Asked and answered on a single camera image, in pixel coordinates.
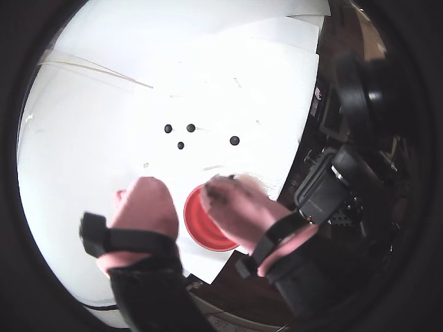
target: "hand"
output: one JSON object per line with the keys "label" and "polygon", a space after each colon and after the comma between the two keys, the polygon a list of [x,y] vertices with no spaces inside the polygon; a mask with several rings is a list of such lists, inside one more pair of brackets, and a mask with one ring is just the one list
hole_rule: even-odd
{"label": "hand", "polygon": [[[117,214],[110,228],[149,230],[177,240],[179,218],[169,190],[156,178],[139,178],[127,190],[116,193]],[[97,265],[107,275],[109,268],[128,266],[149,257],[139,252],[109,252],[97,259]]]}
{"label": "hand", "polygon": [[[203,186],[201,204],[226,237],[252,254],[262,235],[291,211],[269,199],[249,179],[247,182],[215,176]],[[258,275],[264,276],[272,264],[304,244],[317,230],[318,226],[308,225],[288,237],[259,267]]]}

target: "white surface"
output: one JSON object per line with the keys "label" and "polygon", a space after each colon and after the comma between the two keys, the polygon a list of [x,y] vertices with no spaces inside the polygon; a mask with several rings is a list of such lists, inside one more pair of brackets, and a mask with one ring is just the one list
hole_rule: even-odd
{"label": "white surface", "polygon": [[153,62],[179,52],[189,39],[291,15],[330,15],[329,5],[327,0],[91,0],[55,49],[138,79],[138,55]]}
{"label": "white surface", "polygon": [[126,329],[129,327],[123,319],[120,310],[97,311],[90,308],[86,308],[86,310],[90,311],[99,320],[111,327],[116,327],[117,329]]}
{"label": "white surface", "polygon": [[224,37],[250,37],[297,46],[315,53],[317,51],[318,26],[290,17],[272,17],[221,33]]}
{"label": "white surface", "polygon": [[291,16],[291,18],[318,26],[319,34],[321,34],[323,24],[325,23],[325,17],[322,15],[297,15]]}
{"label": "white surface", "polygon": [[[116,190],[140,175],[158,176],[170,187],[181,217],[178,244],[184,268],[211,282],[231,252],[211,252],[190,238],[181,213],[186,196],[216,173],[249,172],[276,199],[295,156],[316,80],[318,56],[312,52],[244,36],[209,37],[207,30],[195,34],[195,28],[186,25],[199,26],[192,15],[181,21],[176,36],[180,46],[172,39],[161,44],[177,27],[168,30],[167,17],[156,16],[145,3],[153,4],[91,1],[66,27],[55,49],[154,89],[85,68],[45,64],[21,124],[19,184],[30,229],[60,281],[92,306],[115,301],[109,280],[78,238],[82,213],[100,213],[109,220]],[[270,1],[258,3],[262,10]],[[245,22],[243,12],[234,15],[229,10],[224,15],[229,23],[236,17]],[[179,12],[169,14],[169,19],[182,19]],[[210,26],[219,28],[213,14]],[[263,18],[263,12],[255,17]],[[162,38],[156,39],[152,31],[161,31]],[[173,48],[181,52],[170,53]],[[188,133],[191,122],[203,130]],[[165,134],[166,123],[177,130]],[[238,147],[229,144],[232,135],[240,137]],[[182,151],[177,149],[179,140],[186,145]],[[218,165],[223,167],[202,171]]]}

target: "black sleeve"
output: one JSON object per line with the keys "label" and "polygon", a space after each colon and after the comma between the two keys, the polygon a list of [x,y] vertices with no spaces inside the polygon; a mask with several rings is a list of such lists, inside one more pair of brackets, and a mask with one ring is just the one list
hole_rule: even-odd
{"label": "black sleeve", "polygon": [[108,273],[117,306],[132,331],[214,331],[185,288],[178,258],[150,257]]}
{"label": "black sleeve", "polygon": [[345,299],[371,276],[365,262],[344,247],[314,235],[277,261],[266,277],[294,315],[310,315]]}

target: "red bowl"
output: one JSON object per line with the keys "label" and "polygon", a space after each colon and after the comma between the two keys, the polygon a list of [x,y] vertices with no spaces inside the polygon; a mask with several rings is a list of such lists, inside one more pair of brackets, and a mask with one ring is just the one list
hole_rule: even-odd
{"label": "red bowl", "polygon": [[205,213],[200,203],[202,186],[195,188],[186,199],[183,213],[188,233],[200,246],[212,251],[228,251],[238,247],[238,244],[223,235]]}

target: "black velcro strap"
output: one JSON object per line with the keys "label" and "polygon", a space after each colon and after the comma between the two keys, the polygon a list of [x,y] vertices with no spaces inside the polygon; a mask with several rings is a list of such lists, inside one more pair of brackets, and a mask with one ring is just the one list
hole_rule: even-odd
{"label": "black velcro strap", "polygon": [[164,234],[146,230],[106,227],[106,218],[85,212],[80,223],[80,238],[87,254],[99,258],[107,252],[145,252],[155,256],[175,257],[175,241]]}
{"label": "black velcro strap", "polygon": [[257,274],[258,267],[289,235],[309,225],[298,210],[274,223],[262,236],[251,256],[240,259],[235,267],[244,278]]}
{"label": "black velcro strap", "polygon": [[173,239],[157,232],[109,228],[105,252],[113,251],[146,252],[171,257],[177,255],[177,246]]}

